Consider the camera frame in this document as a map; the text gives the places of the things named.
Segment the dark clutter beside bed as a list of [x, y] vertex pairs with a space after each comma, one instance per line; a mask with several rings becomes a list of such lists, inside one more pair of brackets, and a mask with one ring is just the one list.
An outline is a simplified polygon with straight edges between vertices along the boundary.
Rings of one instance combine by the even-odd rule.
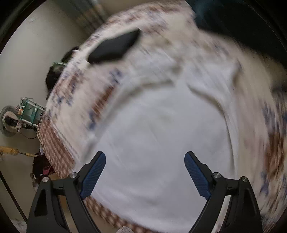
[[55, 171], [46, 158], [45, 154], [41, 154], [41, 151], [36, 153], [36, 157], [34, 158], [32, 164], [32, 172], [30, 173], [33, 187], [39, 185], [42, 178], [47, 177], [53, 173], [55, 173]]

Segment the teal striped curtain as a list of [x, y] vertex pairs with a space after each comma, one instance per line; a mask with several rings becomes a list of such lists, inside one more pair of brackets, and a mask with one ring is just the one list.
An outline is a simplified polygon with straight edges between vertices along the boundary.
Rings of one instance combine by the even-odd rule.
[[86, 34], [94, 32], [107, 19], [99, 1], [67, 0], [58, 4]]

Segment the folded black garment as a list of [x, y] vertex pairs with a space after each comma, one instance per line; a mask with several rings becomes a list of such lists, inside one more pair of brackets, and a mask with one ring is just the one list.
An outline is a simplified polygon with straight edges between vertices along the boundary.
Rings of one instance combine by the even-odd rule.
[[121, 59], [128, 50], [137, 42], [142, 31], [134, 31], [121, 34], [118, 37], [102, 41], [88, 56], [87, 62], [99, 64], [106, 61]]

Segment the white small garment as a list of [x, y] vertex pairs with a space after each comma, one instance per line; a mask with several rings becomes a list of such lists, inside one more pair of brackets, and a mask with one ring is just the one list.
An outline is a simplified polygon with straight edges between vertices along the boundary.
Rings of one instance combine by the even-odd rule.
[[91, 194], [121, 219], [154, 232], [188, 232], [205, 200], [184, 165], [192, 151], [213, 171], [237, 176], [236, 60], [184, 67], [175, 81], [129, 84], [88, 159], [107, 162]]

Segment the round grey floor device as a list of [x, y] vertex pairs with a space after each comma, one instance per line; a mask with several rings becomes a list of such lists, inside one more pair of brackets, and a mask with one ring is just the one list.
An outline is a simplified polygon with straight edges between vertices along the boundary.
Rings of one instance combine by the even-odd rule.
[[6, 137], [12, 137], [19, 134], [21, 121], [18, 119], [16, 109], [13, 106], [5, 106], [1, 110], [1, 133]]

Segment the yellow wooden stick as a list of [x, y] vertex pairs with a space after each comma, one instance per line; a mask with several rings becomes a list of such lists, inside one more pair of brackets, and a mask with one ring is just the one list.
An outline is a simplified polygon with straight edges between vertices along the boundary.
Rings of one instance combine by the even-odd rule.
[[21, 151], [19, 151], [16, 148], [0, 146], [0, 150], [1, 150], [1, 154], [10, 154], [10, 155], [13, 155], [13, 156], [16, 156], [18, 154], [22, 154], [22, 155], [25, 155], [25, 156], [28, 156], [28, 157], [33, 157], [33, 158], [37, 157], [37, 155], [35, 155], [35, 154], [31, 154], [31, 153], [28, 153], [28, 152], [21, 152]]

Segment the floral plush bed blanket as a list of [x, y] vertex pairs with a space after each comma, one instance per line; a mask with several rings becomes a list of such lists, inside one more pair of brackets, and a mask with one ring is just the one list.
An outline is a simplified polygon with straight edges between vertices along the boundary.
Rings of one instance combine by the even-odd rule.
[[107, 19], [74, 52], [46, 104], [39, 140], [60, 178], [98, 152], [85, 204], [115, 228], [188, 232], [205, 204], [184, 155], [248, 177], [270, 232], [286, 209], [286, 70], [204, 32], [185, 1]]

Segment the green electronics box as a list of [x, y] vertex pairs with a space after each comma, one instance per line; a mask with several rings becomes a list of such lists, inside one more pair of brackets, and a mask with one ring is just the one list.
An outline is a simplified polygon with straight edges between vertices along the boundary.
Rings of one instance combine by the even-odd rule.
[[21, 98], [20, 104], [16, 107], [16, 113], [20, 126], [25, 129], [37, 130], [40, 125], [40, 120], [45, 112], [45, 108], [32, 98]]

